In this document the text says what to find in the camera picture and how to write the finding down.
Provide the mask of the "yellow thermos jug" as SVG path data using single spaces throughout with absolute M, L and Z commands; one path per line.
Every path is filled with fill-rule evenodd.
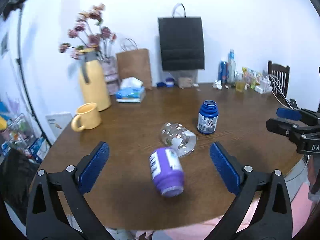
M 84 102 L 96 103 L 98 111 L 104 111 L 111 106 L 111 99 L 97 52 L 93 48 L 86 48 L 80 52 L 84 54 L 79 74 Z

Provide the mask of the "purple bottle white label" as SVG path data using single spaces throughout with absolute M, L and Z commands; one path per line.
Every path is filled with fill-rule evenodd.
M 176 197 L 184 191 L 184 172 L 175 150 L 156 149 L 149 157 L 151 178 L 163 197 Z

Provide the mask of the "clear jar of grains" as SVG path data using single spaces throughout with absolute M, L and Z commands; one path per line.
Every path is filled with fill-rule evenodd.
M 178 87 L 181 89 L 191 88 L 197 83 L 198 70 L 181 70 L 177 75 Z

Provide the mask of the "blue pet supplement bottle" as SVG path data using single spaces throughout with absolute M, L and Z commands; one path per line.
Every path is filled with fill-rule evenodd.
M 216 131 L 219 111 L 213 100 L 204 100 L 199 110 L 197 130 L 202 134 L 213 134 Z

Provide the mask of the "black paper bag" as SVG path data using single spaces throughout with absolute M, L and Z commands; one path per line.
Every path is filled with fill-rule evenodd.
M 187 17 L 186 11 L 183 12 L 182 17 L 176 17 L 175 12 L 178 7 L 184 7 L 184 5 L 176 4 L 171 17 L 158 19 L 162 69 L 166 72 L 203 70 L 202 19 Z

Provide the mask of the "blue tissue box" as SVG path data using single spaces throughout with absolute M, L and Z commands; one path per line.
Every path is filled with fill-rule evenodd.
M 122 79 L 120 89 L 116 93 L 117 102 L 141 103 L 146 95 L 143 82 L 135 77 Z

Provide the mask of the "clear glass cartoon cup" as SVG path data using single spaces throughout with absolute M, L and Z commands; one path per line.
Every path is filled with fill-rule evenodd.
M 196 135 L 179 123 L 165 123 L 160 136 L 163 143 L 175 150 L 179 158 L 191 154 L 197 142 Z

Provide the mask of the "yellow ceramic mug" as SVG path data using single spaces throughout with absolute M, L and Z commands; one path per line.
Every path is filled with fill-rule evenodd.
M 86 129 L 94 129 L 102 122 L 97 104 L 94 102 L 80 106 L 75 117 L 71 121 L 71 128 L 75 132 L 82 132 Z

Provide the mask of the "clear glass bottle blue cap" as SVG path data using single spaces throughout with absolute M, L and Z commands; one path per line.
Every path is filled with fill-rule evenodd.
M 227 74 L 227 82 L 232 85 L 235 82 L 235 69 L 236 63 L 234 59 L 234 50 L 231 49 L 228 54 L 228 74 Z

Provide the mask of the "pink textured vase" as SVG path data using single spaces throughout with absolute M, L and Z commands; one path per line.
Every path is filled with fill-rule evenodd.
M 108 59 L 100 61 L 100 64 L 103 69 L 104 80 L 107 85 L 108 92 L 110 95 L 114 95 L 117 93 L 120 86 L 116 58 L 111 56 Z

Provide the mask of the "white carton box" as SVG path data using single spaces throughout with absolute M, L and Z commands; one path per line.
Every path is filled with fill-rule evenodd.
M 61 135 L 63 130 L 68 126 L 72 119 L 72 114 L 69 112 L 54 113 L 45 115 L 46 124 L 48 125 L 49 139 L 53 144 Z

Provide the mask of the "pink trousers lap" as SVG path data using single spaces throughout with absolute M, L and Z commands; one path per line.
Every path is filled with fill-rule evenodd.
M 309 186 L 309 183 L 303 182 L 291 202 L 293 222 L 292 237 L 295 237 L 303 228 L 310 216 L 312 201 L 308 198 Z M 137 231 L 135 233 L 135 239 L 205 239 L 212 231 L 218 231 L 219 233 L 219 235 L 214 233 L 214 239 L 227 239 L 227 237 L 222 236 L 223 233 L 231 236 L 249 227 L 254 212 L 257 209 L 258 202 L 259 199 L 253 200 L 240 226 L 236 226 L 231 220 L 227 221 L 224 215 L 221 215 L 199 224 L 179 228 Z

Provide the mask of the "blue drink can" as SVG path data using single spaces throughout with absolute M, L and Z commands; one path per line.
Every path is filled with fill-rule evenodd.
M 218 80 L 221 83 L 227 83 L 227 75 L 228 75 L 228 63 L 225 60 L 221 60 L 219 63 L 219 71 L 218 71 Z

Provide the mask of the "glass of yellow drink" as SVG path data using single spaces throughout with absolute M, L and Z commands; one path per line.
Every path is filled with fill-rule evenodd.
M 246 80 L 242 73 L 238 73 L 235 77 L 235 89 L 239 92 L 244 92 L 246 87 Z

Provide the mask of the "brown paper bag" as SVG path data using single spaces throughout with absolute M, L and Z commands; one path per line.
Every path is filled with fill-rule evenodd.
M 143 86 L 152 90 L 152 77 L 149 50 L 139 49 L 131 38 L 123 38 L 120 43 L 122 52 L 116 53 L 118 74 L 121 80 L 135 77 Z

